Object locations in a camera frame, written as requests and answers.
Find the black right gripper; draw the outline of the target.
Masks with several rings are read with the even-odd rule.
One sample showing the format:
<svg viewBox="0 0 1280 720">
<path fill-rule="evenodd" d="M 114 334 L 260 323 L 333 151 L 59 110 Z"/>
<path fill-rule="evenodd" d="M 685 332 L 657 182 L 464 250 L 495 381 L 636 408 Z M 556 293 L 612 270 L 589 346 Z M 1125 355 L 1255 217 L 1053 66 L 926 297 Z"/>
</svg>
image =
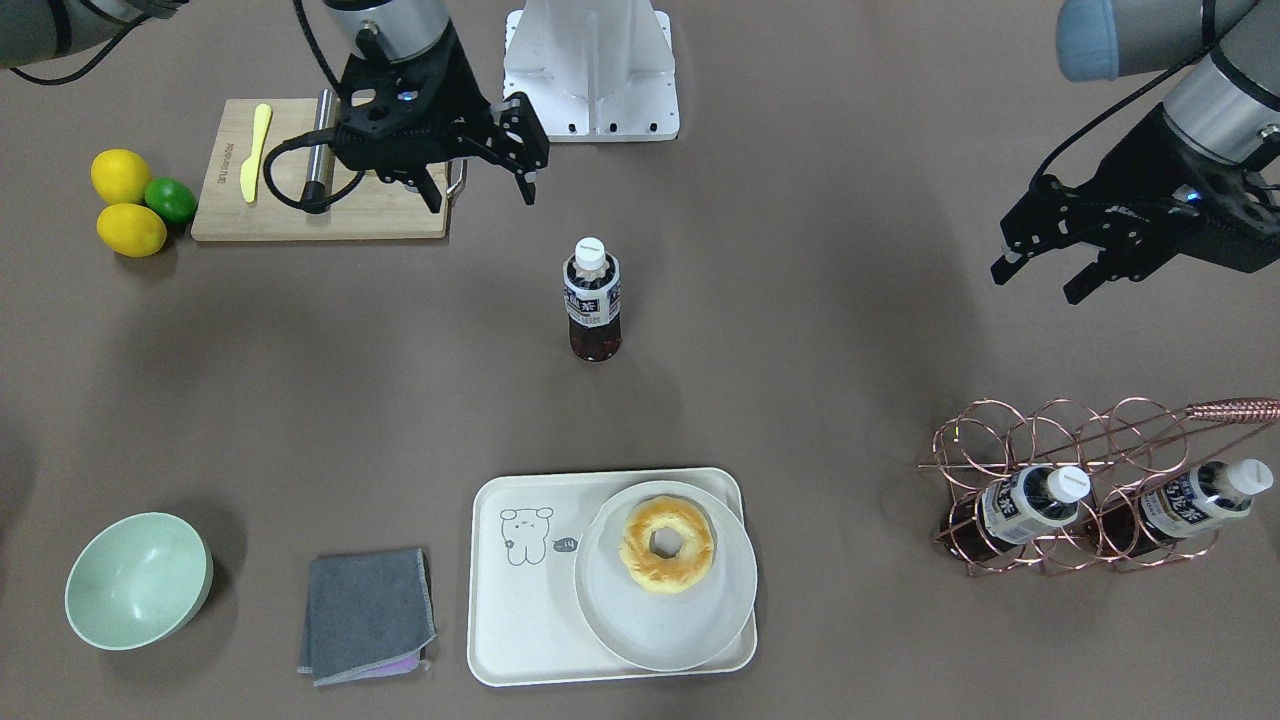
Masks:
<svg viewBox="0 0 1280 720">
<path fill-rule="evenodd" d="M 339 161 L 351 170 L 415 176 L 420 197 L 438 214 L 443 199 L 430 164 L 456 158 L 499 161 L 502 156 L 525 204 L 534 205 L 536 173 L 548 165 L 550 141 L 532 100 L 513 92 L 495 104 L 497 127 L 452 23 L 445 23 L 433 46 L 399 63 L 375 45 L 370 28 L 360 28 L 355 41 L 358 53 L 346 63 L 340 96 L 349 101 L 355 91 L 370 90 L 374 97 L 340 109 L 330 137 Z M 365 58 L 365 50 L 372 55 Z"/>
</svg>

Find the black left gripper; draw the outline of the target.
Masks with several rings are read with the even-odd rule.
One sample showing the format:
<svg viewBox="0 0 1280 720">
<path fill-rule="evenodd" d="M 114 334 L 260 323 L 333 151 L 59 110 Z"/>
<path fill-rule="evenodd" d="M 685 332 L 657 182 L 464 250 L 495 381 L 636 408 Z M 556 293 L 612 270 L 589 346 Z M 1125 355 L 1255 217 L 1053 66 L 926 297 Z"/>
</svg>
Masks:
<svg viewBox="0 0 1280 720">
<path fill-rule="evenodd" d="M 1149 111 L 1105 155 L 1085 183 L 1046 174 L 1001 220 L 1004 251 L 991 265 L 1005 286 L 1034 256 L 1089 243 L 1100 254 L 1064 287 L 1078 305 L 1106 282 L 1151 275 L 1176 255 L 1252 273 L 1277 260 L 1277 204 L 1261 170 L 1277 160 L 1277 135 L 1242 165 L 1208 158 Z"/>
</svg>

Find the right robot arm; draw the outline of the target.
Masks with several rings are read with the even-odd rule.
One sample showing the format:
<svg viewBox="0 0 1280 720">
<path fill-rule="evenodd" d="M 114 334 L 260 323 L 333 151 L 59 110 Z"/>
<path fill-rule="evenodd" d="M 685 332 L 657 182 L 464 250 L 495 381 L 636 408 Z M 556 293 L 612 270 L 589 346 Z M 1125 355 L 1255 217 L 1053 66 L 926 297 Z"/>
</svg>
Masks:
<svg viewBox="0 0 1280 720">
<path fill-rule="evenodd" d="M 420 193 L 431 211 L 443 195 L 430 169 L 477 158 L 507 169 L 526 204 L 549 161 L 550 142 L 531 99 L 521 91 L 490 102 L 483 95 L 454 22 L 442 1 L 329 1 L 325 8 L 349 42 L 335 73 L 314 36 L 305 5 L 298 27 L 338 99 L 329 127 L 288 138 L 270 150 L 261 177 L 276 192 L 273 164 L 285 152 L 324 146 L 353 172 Z M 33 63 L 95 50 L 90 73 L 133 29 L 168 19 L 178 1 L 5 1 L 3 68 L 19 77 Z"/>
</svg>

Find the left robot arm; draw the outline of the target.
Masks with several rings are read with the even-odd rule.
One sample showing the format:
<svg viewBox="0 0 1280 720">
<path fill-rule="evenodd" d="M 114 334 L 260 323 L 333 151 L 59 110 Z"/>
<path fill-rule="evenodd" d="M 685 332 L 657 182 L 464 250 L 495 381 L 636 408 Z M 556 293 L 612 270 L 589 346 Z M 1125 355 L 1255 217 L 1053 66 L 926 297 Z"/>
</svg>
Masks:
<svg viewBox="0 0 1280 720">
<path fill-rule="evenodd" d="M 1007 283 L 1036 256 L 1098 249 L 1064 287 L 1078 304 L 1103 283 L 1143 281 L 1185 255 L 1252 273 L 1279 255 L 1279 5 L 1275 1 L 1066 1 L 1056 24 L 1070 81 L 1152 74 L 1179 83 L 1071 187 L 1036 170 L 1001 220 Z"/>
</svg>

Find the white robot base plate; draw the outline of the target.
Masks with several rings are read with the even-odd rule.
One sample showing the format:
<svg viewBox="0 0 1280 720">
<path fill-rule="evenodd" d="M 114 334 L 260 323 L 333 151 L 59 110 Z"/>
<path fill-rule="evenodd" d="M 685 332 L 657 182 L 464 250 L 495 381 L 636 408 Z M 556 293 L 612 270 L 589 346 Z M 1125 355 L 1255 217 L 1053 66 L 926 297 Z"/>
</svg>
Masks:
<svg viewBox="0 0 1280 720">
<path fill-rule="evenodd" d="M 504 92 L 553 143 L 678 137 L 672 23 L 649 1 L 526 1 L 506 18 Z"/>
</svg>

